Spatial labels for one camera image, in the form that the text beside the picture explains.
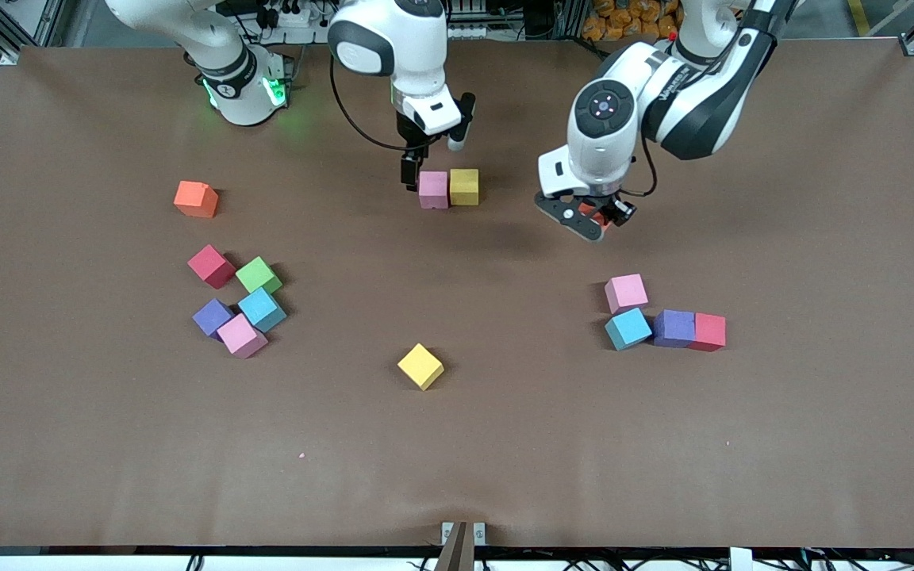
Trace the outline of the green foam cube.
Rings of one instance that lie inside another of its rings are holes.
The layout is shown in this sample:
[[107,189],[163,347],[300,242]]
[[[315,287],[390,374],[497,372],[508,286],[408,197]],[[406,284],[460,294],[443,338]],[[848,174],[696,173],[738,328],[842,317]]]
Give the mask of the green foam cube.
[[283,286],[282,279],[261,256],[256,256],[249,263],[245,263],[236,271],[235,276],[247,293],[265,290],[266,293],[272,295]]

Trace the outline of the table edge clamp bracket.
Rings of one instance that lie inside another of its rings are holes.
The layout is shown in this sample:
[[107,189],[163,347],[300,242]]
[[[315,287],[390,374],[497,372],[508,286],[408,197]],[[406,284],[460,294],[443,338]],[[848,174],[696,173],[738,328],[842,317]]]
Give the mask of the table edge clamp bracket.
[[442,548],[434,571],[486,571],[476,549],[486,546],[485,523],[442,523]]

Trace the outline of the brown table cover mat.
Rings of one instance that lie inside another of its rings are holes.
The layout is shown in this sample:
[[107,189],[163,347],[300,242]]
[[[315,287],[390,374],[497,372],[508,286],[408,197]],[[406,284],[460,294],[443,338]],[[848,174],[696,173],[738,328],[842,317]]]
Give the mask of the brown table cover mat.
[[[290,108],[236,128],[177,48],[33,48],[0,70],[0,545],[914,546],[914,58],[788,40],[710,159],[587,243],[533,205],[596,59],[457,43],[476,207],[424,210],[311,48]],[[173,205],[211,185],[214,218]],[[211,243],[264,257],[242,314]],[[724,316],[714,353],[615,351],[605,283]],[[418,389],[424,344],[445,366]],[[305,453],[305,458],[298,455]]]

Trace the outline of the yellow foam cube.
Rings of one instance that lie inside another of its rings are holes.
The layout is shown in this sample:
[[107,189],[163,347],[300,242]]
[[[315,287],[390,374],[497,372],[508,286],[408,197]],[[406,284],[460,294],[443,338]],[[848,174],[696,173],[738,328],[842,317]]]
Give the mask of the yellow foam cube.
[[397,366],[421,391],[427,391],[445,372],[444,364],[421,343],[411,348],[409,353],[397,362]]
[[451,206],[478,206],[480,203],[479,170],[475,167],[450,169],[448,192]]

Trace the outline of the red foam cube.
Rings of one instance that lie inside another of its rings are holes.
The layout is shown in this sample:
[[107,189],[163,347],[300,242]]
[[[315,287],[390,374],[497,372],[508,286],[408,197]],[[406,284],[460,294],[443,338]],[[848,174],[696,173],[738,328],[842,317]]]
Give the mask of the red foam cube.
[[695,313],[695,334],[688,348],[714,353],[726,346],[727,321],[724,316]]
[[211,243],[189,257],[187,266],[193,274],[213,289],[224,288],[238,271]]

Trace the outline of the cyan foam cube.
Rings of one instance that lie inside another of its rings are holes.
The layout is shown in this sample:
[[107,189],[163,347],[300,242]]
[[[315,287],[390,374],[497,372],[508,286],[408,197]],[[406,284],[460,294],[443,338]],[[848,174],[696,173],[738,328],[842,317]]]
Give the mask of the cyan foam cube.
[[258,288],[248,293],[238,303],[240,313],[257,330],[268,333],[287,318],[286,311],[267,290]]
[[614,350],[623,351],[650,339],[653,330],[641,308],[630,308],[613,315],[605,323],[605,333]]

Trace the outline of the bag of orange snacks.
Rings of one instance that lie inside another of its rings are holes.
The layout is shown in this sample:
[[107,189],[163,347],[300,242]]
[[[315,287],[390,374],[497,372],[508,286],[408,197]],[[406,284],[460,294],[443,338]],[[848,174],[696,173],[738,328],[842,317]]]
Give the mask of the bag of orange snacks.
[[589,42],[632,36],[673,40],[685,17],[681,0],[590,0],[580,37]]

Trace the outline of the pink foam cube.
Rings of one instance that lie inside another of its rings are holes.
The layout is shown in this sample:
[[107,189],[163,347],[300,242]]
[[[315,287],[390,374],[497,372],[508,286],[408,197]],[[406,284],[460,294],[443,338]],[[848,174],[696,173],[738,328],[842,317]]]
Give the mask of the pink foam cube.
[[641,274],[613,276],[605,283],[605,296],[612,315],[620,315],[649,303]]
[[449,174],[421,171],[418,174],[417,195],[422,209],[449,209]]
[[246,315],[238,314],[217,329],[217,335],[226,350],[236,358],[253,357],[269,343],[267,336],[249,321]]

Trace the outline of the purple foam cube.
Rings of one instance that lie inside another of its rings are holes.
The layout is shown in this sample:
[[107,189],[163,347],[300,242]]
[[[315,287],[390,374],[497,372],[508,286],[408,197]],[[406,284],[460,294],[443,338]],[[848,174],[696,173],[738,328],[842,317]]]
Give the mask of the purple foam cube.
[[654,318],[652,330],[653,346],[687,348],[697,338],[696,313],[664,308]]
[[221,341],[219,328],[235,317],[235,312],[216,297],[206,302],[194,315],[193,322],[208,337]]

